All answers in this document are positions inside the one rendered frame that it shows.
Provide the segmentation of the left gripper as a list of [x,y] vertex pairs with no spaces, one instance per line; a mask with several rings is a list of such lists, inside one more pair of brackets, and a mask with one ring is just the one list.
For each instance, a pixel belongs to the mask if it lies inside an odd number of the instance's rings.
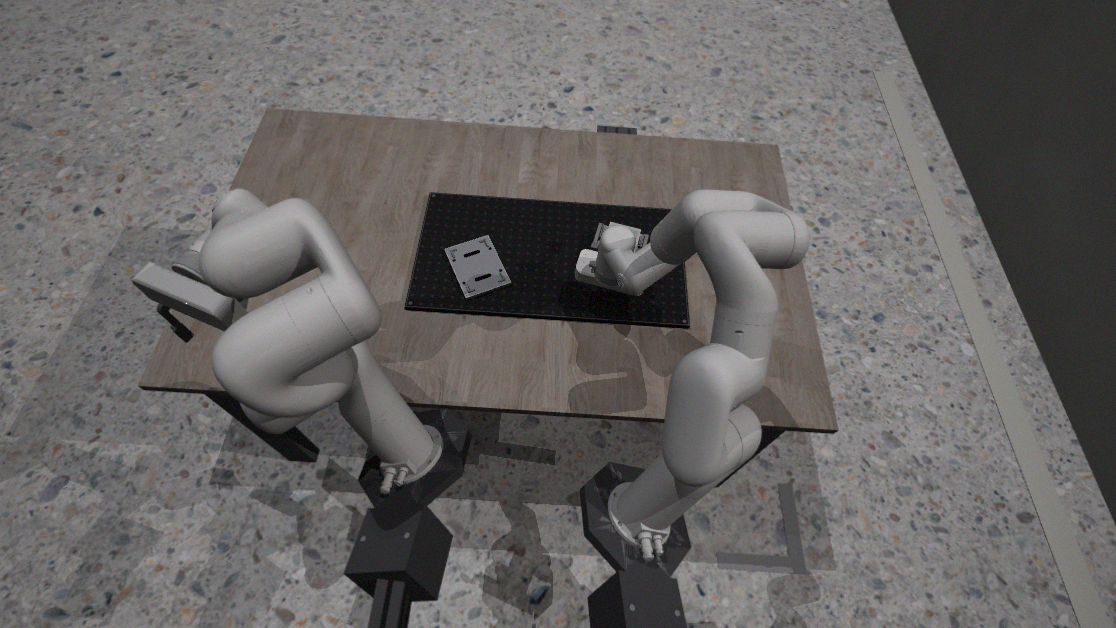
[[173,264],[171,268],[173,271],[148,262],[131,281],[158,303],[157,312],[171,323],[170,328],[184,342],[189,342],[194,334],[169,312],[170,308],[222,331],[248,313],[235,298],[219,294],[206,286],[196,271],[181,264]]

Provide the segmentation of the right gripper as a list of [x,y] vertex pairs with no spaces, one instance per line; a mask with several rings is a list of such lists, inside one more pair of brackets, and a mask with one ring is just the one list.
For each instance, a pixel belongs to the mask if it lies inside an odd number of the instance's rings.
[[[626,293],[625,291],[623,291],[620,289],[620,286],[604,286],[604,284],[602,284],[602,282],[598,281],[598,279],[596,278],[595,273],[593,272],[594,269],[591,267],[589,267],[590,261],[597,261],[596,258],[598,255],[598,249],[599,249],[599,244],[597,244],[597,241],[600,241],[603,229],[604,229],[604,224],[599,223],[599,225],[597,228],[597,231],[596,231],[596,234],[595,234],[595,238],[594,238],[594,241],[591,242],[590,250],[589,249],[583,249],[583,251],[580,252],[578,261],[577,261],[577,264],[576,264],[576,269],[575,269],[575,278],[576,278],[576,280],[578,280],[580,282],[584,282],[584,283],[588,283],[588,284],[591,284],[591,286],[599,286],[599,287],[603,287],[603,288],[607,288],[607,289],[610,289],[610,290],[615,290],[615,291],[619,291],[619,292]],[[643,234],[639,249],[642,247],[647,245],[648,236],[650,236],[648,234]]]

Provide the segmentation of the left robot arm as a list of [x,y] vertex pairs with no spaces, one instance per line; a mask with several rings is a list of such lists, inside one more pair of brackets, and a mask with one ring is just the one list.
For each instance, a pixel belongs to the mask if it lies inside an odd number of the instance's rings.
[[381,458],[381,493],[429,473],[443,438],[419,421],[371,352],[366,339],[381,328],[381,309],[328,220],[304,199],[269,207],[246,189],[227,191],[212,212],[212,225],[172,263],[244,309],[249,298],[317,267],[323,273],[218,339],[212,369],[249,421],[282,434],[338,400],[341,417]]

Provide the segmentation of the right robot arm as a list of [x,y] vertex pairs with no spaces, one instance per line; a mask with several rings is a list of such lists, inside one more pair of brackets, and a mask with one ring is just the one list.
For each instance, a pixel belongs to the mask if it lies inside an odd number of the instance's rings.
[[662,453],[608,499],[613,526],[645,561],[653,549],[663,555],[671,524],[758,450],[761,424],[742,403],[764,385],[778,313],[762,268],[799,264],[809,243],[792,211],[750,192],[711,189],[682,199],[635,253],[628,228],[602,233],[589,263],[602,284],[639,294],[698,251],[716,294],[711,341],[672,373]]

